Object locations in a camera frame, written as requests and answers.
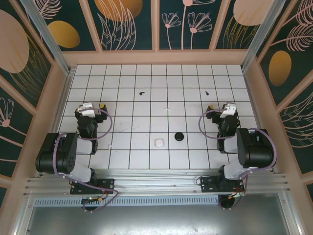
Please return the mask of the grey metal sheet panel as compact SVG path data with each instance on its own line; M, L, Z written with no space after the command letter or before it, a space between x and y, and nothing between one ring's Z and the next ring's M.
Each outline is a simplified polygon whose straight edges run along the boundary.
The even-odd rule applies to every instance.
M291 198L244 196L233 208L217 205L79 207L23 204L13 235L306 235Z

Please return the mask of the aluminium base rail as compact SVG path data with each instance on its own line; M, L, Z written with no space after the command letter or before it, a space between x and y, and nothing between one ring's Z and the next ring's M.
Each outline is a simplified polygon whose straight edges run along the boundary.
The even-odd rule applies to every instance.
M215 176L216 169L98 169L99 178L113 178L115 190L121 196L199 195L200 176ZM285 174L270 171L257 172L247 179L248 194L289 192ZM29 178L24 195L39 197L69 196L68 180L44 174Z

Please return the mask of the aluminium corner post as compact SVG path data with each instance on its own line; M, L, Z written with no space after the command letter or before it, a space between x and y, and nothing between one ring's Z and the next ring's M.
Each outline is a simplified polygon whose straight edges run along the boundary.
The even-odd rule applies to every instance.
M33 0L21 0L21 3L25 10L29 13L31 20L33 21L38 31L41 33L44 41L46 42L49 50L52 52L54 58L60 65L61 69L66 75L68 75L70 73L70 66L63 56L63 53L61 52L60 47L57 45L53 35L48 29L46 22L40 15L35 3L33 2Z
M241 64L243 73L246 73L246 71L249 69L249 66L256 56L256 53L260 49L262 43L266 40L266 37L269 35L270 30L273 28L277 17L281 12L283 12L285 4L286 0L273 0L245 54L245 57Z

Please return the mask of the aluminium side rail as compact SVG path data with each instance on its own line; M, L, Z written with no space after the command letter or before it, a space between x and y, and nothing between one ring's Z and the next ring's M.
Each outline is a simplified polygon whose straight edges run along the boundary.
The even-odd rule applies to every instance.
M276 136L277 113L275 111L274 100L260 65L258 63L251 64L245 71L244 77L252 98L257 126L268 131L276 148L278 148Z
M38 106L41 131L38 150L41 149L48 133L57 133L59 130L72 81L73 74L64 72L58 65L53 65Z

